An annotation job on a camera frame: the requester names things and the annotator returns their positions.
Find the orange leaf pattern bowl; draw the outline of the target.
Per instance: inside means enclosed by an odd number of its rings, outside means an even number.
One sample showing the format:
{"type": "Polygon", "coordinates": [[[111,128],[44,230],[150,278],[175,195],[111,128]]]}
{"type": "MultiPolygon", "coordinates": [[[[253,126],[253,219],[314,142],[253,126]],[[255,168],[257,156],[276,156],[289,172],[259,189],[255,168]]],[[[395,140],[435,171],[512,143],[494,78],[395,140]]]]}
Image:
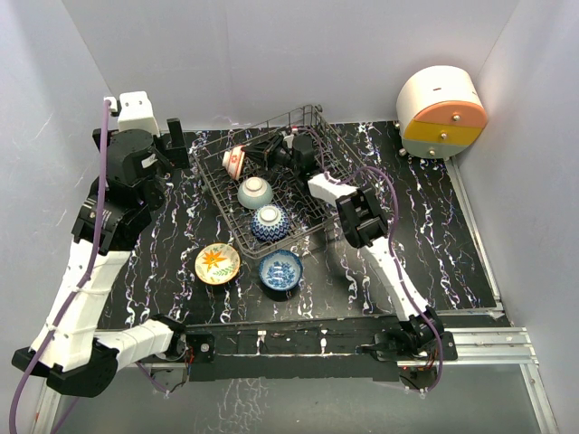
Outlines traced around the orange leaf pattern bowl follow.
{"type": "Polygon", "coordinates": [[[244,146],[238,145],[224,152],[222,166],[227,174],[235,181],[238,181],[243,168],[245,158],[244,146]]]}

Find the green line pattern bowl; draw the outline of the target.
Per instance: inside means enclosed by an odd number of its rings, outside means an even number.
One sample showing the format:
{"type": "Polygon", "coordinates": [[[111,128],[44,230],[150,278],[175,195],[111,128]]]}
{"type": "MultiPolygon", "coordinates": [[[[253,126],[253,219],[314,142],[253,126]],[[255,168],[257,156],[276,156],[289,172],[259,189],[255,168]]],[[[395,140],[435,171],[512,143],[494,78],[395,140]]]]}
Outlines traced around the green line pattern bowl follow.
{"type": "Polygon", "coordinates": [[[254,176],[242,182],[237,196],[241,206],[250,210],[257,210],[272,202],[273,191],[265,179],[254,176]]]}

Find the red diamond pattern bowl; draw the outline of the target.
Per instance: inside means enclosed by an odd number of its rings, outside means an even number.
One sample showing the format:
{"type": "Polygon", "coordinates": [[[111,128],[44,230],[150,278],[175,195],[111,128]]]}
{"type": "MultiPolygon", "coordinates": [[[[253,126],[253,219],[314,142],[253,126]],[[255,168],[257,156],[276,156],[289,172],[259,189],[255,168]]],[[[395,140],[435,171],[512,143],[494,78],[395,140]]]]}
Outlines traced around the red diamond pattern bowl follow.
{"type": "Polygon", "coordinates": [[[277,205],[264,205],[255,211],[251,222],[252,234],[260,241],[280,241],[290,230],[287,214],[277,205]]]}

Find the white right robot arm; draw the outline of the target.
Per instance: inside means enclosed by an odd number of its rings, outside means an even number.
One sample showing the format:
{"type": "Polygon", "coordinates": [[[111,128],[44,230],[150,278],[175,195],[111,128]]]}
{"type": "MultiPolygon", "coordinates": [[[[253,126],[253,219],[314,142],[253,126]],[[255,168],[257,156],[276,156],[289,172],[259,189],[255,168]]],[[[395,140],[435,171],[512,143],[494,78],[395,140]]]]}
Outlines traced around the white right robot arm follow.
{"type": "Polygon", "coordinates": [[[373,267],[393,302],[401,330],[394,339],[411,357],[427,355],[443,359],[444,326],[434,308],[422,297],[394,252],[394,232],[399,222],[399,203],[393,183],[372,166],[361,166],[346,179],[329,174],[323,155],[317,156],[315,132],[283,136],[240,146],[239,167],[247,161],[270,171],[279,166],[290,170],[301,189],[336,208],[342,232],[351,247],[373,267]],[[389,222],[375,189],[355,187],[351,182],[369,172],[384,179],[391,195],[394,219],[389,222]]]}

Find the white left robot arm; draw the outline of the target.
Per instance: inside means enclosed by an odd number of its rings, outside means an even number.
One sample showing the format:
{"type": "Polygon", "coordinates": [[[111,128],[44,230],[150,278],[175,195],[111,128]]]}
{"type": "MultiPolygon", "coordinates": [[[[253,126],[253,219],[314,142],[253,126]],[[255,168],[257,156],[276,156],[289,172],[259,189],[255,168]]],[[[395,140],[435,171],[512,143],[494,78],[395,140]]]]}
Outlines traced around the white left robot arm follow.
{"type": "Polygon", "coordinates": [[[175,361],[185,354],[184,327],[164,315],[96,334],[118,274],[153,212],[165,204],[162,177],[191,166],[179,119],[167,125],[164,135],[136,127],[93,132],[101,170],[73,225],[62,284],[42,331],[12,359],[14,367],[44,378],[61,395],[93,398],[133,363],[154,355],[175,361]]]}

